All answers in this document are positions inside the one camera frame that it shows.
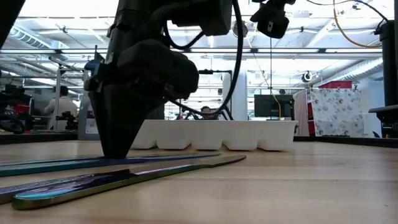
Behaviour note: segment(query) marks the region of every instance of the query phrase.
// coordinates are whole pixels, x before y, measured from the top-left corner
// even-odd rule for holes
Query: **black cable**
[[[307,2],[310,2],[310,3],[312,3],[312,4],[316,4],[317,6],[333,6],[333,5],[343,4],[343,3],[351,2],[351,1],[353,1],[353,2],[359,2],[359,3],[364,4],[365,6],[371,8],[373,11],[375,11],[377,14],[379,14],[379,16],[381,16],[381,17],[383,18],[383,20],[385,20],[386,22],[388,22],[387,17],[384,16],[383,14],[381,14],[380,11],[378,11],[375,7],[371,6],[370,4],[368,4],[368,3],[364,2],[364,1],[361,1],[361,0],[345,0],[345,1],[342,1],[342,2],[338,2],[338,3],[336,3],[336,4],[322,4],[322,3],[313,2],[313,1],[311,1],[311,0],[307,0]]]
[[[182,107],[183,109],[186,109],[192,113],[196,113],[202,116],[209,116],[209,115],[215,115],[219,114],[221,110],[228,104],[228,102],[232,98],[232,94],[235,91],[235,86],[236,83],[238,82],[238,76],[239,76],[239,70],[241,68],[241,61],[242,61],[242,52],[243,52],[243,21],[242,21],[242,15],[241,15],[241,10],[239,8],[239,3],[238,0],[232,0],[234,11],[235,11],[235,16],[236,16],[236,25],[238,27],[238,50],[236,52],[236,62],[235,62],[235,68],[234,68],[234,73],[233,73],[233,78],[231,82],[231,87],[229,88],[228,94],[226,95],[226,98],[223,102],[223,104],[215,111],[212,113],[203,113],[201,111],[197,111],[195,109],[190,108],[189,106],[185,106],[181,103],[178,103],[175,100],[169,99],[170,102],[173,104]]]
[[[169,28],[167,28],[167,22],[165,22],[165,24],[164,24],[164,26],[163,26],[163,31],[164,31],[164,34],[165,34],[166,38],[169,40],[170,45],[171,45],[173,48],[178,49],[178,50],[185,50],[185,49],[188,49],[188,48],[192,47],[199,39],[201,39],[201,38],[205,35],[205,33],[204,33],[203,31],[201,31],[201,32],[200,32],[193,40],[191,40],[191,42],[189,42],[187,45],[179,46],[179,45],[177,45],[177,44],[173,41],[172,37],[170,36]]]

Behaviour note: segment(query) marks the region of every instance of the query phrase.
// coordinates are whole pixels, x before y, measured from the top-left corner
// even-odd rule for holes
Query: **black camera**
[[[252,0],[259,2],[260,9],[250,18],[250,21],[257,22],[257,30],[268,37],[282,38],[289,25],[289,19],[285,17],[285,5],[295,3],[295,0]]]

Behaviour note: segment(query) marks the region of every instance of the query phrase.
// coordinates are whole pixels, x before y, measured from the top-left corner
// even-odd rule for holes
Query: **floral curtain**
[[[311,94],[316,136],[363,137],[359,91],[317,89]]]

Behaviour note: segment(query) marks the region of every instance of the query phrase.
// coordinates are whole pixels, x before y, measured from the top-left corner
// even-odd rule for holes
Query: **wire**
[[[165,24],[164,24],[164,26],[163,26],[163,31],[164,31],[164,34],[165,34],[166,38],[169,40],[170,45],[171,45],[173,48],[179,49],[179,50],[185,50],[185,49],[188,49],[188,48],[192,47],[199,39],[201,39],[201,38],[205,35],[205,33],[204,33],[203,31],[201,31],[201,32],[200,32],[193,40],[191,40],[191,42],[189,42],[187,45],[179,46],[179,45],[177,45],[177,44],[172,40],[172,37],[170,36],[170,33],[169,33],[169,28],[167,28],[167,22],[165,22]]]
[[[270,53],[270,61],[271,61],[270,70],[271,70],[271,80],[272,80],[272,38],[269,38],[269,39],[270,39],[270,40],[269,40],[269,41],[270,41],[269,53]],[[261,74],[262,74],[262,77],[264,78],[264,80],[265,80],[266,83],[267,83],[267,86],[268,86],[268,88],[269,88],[269,91],[270,91],[271,95],[274,97],[276,103],[278,104],[278,107],[279,107],[279,120],[281,120],[281,119],[282,119],[282,110],[281,110],[281,106],[280,106],[280,103],[279,103],[278,99],[276,98],[276,96],[275,96],[274,93],[272,92],[272,82],[271,82],[271,86],[269,86],[268,81],[267,81],[267,78],[266,78],[266,76],[265,76],[265,74],[264,74],[264,71],[261,69],[260,63],[259,63],[259,61],[257,60],[256,54],[253,53],[253,56],[254,56],[254,59],[256,60],[256,63],[257,63],[257,65],[258,65],[259,69],[260,69],[260,72],[261,72]]]
[[[360,0],[345,0],[345,1],[341,1],[341,2],[336,2],[336,0],[333,0],[333,4],[322,4],[322,3],[317,3],[317,2],[313,2],[311,0],[307,0],[308,2],[312,3],[312,4],[316,4],[317,6],[333,6],[333,17],[336,21],[336,26],[339,29],[339,31],[341,32],[341,34],[343,34],[343,36],[345,37],[345,39],[347,39],[348,41],[350,41],[352,44],[360,46],[360,47],[366,47],[366,48],[377,48],[377,47],[381,47],[381,45],[366,45],[366,44],[360,44],[358,42],[356,42],[355,40],[351,39],[350,37],[348,37],[346,35],[346,33],[344,32],[343,28],[340,26],[340,23],[338,22],[337,19],[337,12],[336,12],[336,5],[337,4],[343,4],[346,2],[359,2],[364,4],[365,6],[369,7],[370,9],[372,9],[374,12],[376,12],[377,14],[379,14],[384,21],[388,22],[389,20],[387,19],[386,16],[384,16],[380,11],[378,11],[375,7],[371,6],[370,4],[364,2],[364,1],[360,1]]]
[[[235,86],[236,83],[238,82],[238,76],[239,76],[239,70],[241,68],[241,62],[242,62],[242,52],[243,52],[243,21],[242,21],[242,15],[241,15],[241,10],[239,8],[239,3],[238,0],[232,0],[233,3],[233,8],[235,11],[235,17],[236,17],[236,23],[238,26],[238,50],[236,52],[236,61],[235,61],[235,68],[234,68],[234,73],[231,81],[231,87],[228,90],[228,94],[226,95],[226,98],[223,102],[223,104],[215,111],[212,113],[203,113],[201,111],[197,111],[195,109],[190,108],[189,106],[185,106],[175,100],[168,99],[170,102],[173,104],[182,107],[183,109],[186,109],[192,113],[196,113],[202,116],[210,116],[210,115],[215,115],[215,114],[220,114],[220,112],[223,110],[225,106],[227,106],[228,102],[232,98],[232,94],[235,91]]]

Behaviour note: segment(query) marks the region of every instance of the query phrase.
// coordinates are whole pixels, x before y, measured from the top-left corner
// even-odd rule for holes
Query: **wooden table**
[[[170,153],[129,155],[158,152]],[[40,210],[0,205],[0,223],[398,223],[397,149],[298,142],[291,152],[222,152],[248,158]],[[0,161],[101,153],[98,142],[13,144],[0,146]],[[127,167],[2,177],[0,186]]]

